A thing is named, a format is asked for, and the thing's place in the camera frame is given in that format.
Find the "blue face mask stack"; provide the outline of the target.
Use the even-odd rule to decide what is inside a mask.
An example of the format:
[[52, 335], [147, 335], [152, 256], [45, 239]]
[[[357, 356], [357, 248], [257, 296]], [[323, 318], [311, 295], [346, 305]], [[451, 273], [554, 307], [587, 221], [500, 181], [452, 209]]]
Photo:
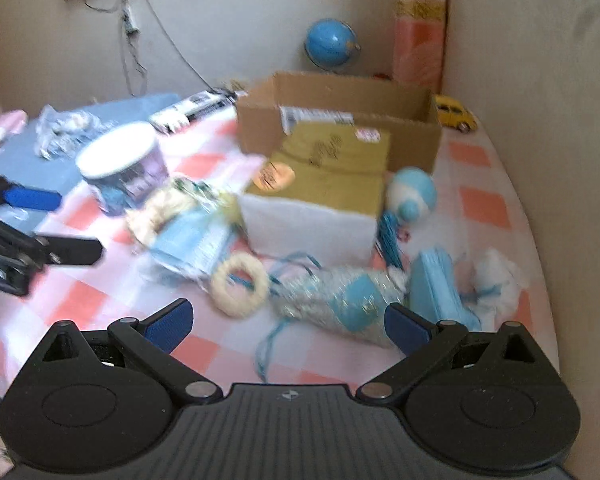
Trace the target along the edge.
[[473, 332], [481, 328], [478, 316], [460, 300], [452, 259], [441, 247], [423, 250], [412, 262], [407, 298], [408, 308], [430, 323], [450, 320]]

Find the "blue patterned sachet pouch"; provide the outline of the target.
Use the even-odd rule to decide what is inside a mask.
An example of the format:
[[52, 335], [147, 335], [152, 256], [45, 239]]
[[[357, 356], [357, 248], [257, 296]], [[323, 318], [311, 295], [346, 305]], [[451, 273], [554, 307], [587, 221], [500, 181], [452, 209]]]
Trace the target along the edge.
[[258, 344], [256, 371], [268, 382], [274, 341], [294, 322], [390, 348], [385, 331], [385, 310], [401, 302], [410, 274], [393, 266], [385, 270], [358, 266], [322, 266], [315, 258], [297, 252], [279, 260], [268, 271], [268, 304], [279, 317], [277, 325]]

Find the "cream drawstring pouch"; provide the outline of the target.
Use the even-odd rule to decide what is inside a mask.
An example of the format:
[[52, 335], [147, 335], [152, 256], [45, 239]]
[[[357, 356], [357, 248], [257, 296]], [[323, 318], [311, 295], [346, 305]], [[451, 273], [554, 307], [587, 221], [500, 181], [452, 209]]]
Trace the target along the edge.
[[151, 192], [137, 209], [127, 209], [125, 226], [136, 244], [151, 248], [160, 232], [180, 214], [199, 208], [215, 210], [222, 198], [223, 194], [207, 182], [177, 174]]

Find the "light blue face mask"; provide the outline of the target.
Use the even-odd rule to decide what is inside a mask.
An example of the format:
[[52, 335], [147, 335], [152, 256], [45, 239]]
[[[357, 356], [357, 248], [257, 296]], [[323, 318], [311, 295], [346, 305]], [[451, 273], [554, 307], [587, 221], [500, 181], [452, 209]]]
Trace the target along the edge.
[[219, 208], [198, 206], [170, 220], [149, 248], [142, 267], [150, 282], [205, 282], [227, 257], [236, 231]]

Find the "teal tassel charm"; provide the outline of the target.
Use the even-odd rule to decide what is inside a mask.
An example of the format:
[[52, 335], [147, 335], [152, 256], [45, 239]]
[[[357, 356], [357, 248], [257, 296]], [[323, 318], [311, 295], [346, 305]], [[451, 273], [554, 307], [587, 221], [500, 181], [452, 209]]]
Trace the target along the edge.
[[400, 227], [398, 217], [390, 210], [385, 210], [378, 222], [377, 247], [387, 266], [404, 271], [401, 238], [407, 240], [407, 232]]

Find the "white tissue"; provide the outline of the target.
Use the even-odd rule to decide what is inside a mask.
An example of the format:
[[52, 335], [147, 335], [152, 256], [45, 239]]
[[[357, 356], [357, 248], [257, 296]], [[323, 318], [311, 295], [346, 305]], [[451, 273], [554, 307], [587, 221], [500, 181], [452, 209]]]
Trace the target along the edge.
[[512, 260], [495, 248], [487, 249], [471, 267], [460, 300], [479, 320], [483, 332], [495, 332], [498, 323], [517, 312], [528, 280]]

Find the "clear jar white lid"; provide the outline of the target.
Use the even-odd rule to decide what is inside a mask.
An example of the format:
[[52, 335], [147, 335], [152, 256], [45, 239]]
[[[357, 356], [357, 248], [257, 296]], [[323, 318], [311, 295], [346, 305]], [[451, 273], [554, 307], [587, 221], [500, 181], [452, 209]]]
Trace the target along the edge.
[[149, 122], [129, 122], [104, 133], [79, 152], [76, 166], [109, 217], [140, 208], [169, 181], [158, 132]]

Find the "blue white round plush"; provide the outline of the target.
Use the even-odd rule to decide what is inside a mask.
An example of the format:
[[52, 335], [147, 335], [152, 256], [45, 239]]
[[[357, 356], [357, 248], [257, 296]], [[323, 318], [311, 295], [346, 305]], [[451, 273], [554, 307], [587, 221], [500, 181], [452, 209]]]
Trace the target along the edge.
[[390, 179], [386, 207], [402, 226], [424, 220], [437, 206], [438, 193], [430, 174], [416, 167], [405, 167]]

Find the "black white pen box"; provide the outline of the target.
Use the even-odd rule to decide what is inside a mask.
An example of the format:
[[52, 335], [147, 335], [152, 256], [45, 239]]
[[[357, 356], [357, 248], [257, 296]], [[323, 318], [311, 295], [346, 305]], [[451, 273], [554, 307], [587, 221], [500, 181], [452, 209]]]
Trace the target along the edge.
[[149, 122], [158, 133], [178, 133], [201, 118], [233, 106], [235, 102], [236, 94], [233, 91], [204, 90], [155, 112], [149, 117]]

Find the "gold tissue pack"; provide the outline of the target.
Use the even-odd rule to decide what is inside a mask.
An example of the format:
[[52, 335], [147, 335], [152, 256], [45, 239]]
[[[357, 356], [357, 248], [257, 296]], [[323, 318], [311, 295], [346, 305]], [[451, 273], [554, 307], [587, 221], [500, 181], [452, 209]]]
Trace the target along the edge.
[[323, 266], [369, 266], [385, 200], [390, 133], [299, 122], [238, 196], [250, 248], [304, 252]]

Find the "open cardboard box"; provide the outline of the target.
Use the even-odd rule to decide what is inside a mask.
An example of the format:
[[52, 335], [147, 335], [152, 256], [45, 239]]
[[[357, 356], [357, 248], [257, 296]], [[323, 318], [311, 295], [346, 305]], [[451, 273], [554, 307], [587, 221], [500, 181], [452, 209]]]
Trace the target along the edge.
[[378, 78], [277, 72], [240, 96], [236, 112], [247, 154], [271, 155], [298, 122], [339, 122], [388, 131], [391, 171], [431, 174], [442, 137], [430, 90]]

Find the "yellow toy car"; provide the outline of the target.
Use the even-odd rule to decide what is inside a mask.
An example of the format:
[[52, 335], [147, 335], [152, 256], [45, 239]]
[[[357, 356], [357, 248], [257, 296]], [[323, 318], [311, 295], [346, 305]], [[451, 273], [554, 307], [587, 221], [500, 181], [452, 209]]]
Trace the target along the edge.
[[443, 127], [455, 129], [461, 133], [470, 133], [478, 129], [477, 119], [460, 101], [436, 94], [434, 104], [437, 107], [439, 122]]

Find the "blue desk globe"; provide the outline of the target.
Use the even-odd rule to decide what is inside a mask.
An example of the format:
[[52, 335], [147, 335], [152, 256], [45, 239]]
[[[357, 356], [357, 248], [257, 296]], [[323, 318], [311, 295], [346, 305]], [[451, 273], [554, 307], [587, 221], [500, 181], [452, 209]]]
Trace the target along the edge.
[[304, 38], [309, 61], [328, 72], [341, 72], [360, 54], [358, 35], [346, 22], [324, 18], [313, 23]]

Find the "pink orange curtain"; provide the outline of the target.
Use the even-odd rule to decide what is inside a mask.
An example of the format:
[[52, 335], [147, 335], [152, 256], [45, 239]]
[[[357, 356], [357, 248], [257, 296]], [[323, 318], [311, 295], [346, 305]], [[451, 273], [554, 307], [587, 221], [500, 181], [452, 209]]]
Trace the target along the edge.
[[440, 90], [447, 17], [446, 0], [394, 0], [395, 81]]

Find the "power strip on wall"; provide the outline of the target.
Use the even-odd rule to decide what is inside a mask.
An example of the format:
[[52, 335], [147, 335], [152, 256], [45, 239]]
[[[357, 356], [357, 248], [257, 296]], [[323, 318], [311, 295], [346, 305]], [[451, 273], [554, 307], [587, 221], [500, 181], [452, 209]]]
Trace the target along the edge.
[[133, 12], [128, 4], [122, 8], [122, 24], [126, 36], [132, 37], [140, 32]]

